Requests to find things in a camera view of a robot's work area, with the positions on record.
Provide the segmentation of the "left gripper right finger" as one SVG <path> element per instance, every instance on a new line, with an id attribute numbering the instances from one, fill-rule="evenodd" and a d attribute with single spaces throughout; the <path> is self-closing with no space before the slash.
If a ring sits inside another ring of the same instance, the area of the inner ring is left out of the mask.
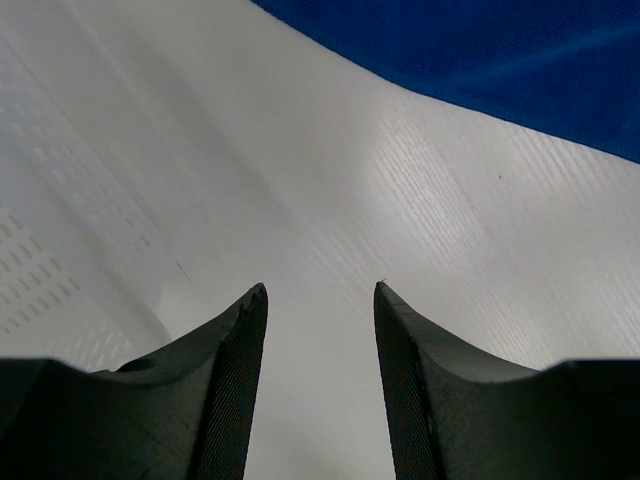
<path id="1" fill-rule="evenodd" d="M 374 327 L 399 479 L 635 479 L 639 363 L 536 371 L 420 315 L 388 285 Z"/>

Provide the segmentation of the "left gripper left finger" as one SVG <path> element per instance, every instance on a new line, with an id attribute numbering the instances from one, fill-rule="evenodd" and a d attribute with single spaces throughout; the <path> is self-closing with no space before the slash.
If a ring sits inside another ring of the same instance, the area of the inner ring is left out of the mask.
<path id="1" fill-rule="evenodd" d="M 267 291 L 257 284 L 115 371 L 3 360 L 2 477 L 242 478 L 267 318 Z"/>

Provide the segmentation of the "blue towel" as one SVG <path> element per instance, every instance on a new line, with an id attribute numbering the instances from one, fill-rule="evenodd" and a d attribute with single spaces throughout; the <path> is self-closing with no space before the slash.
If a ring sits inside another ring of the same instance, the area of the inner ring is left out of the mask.
<path id="1" fill-rule="evenodd" d="M 410 91 L 639 158 L 635 1 L 264 1 L 261 8 Z"/>

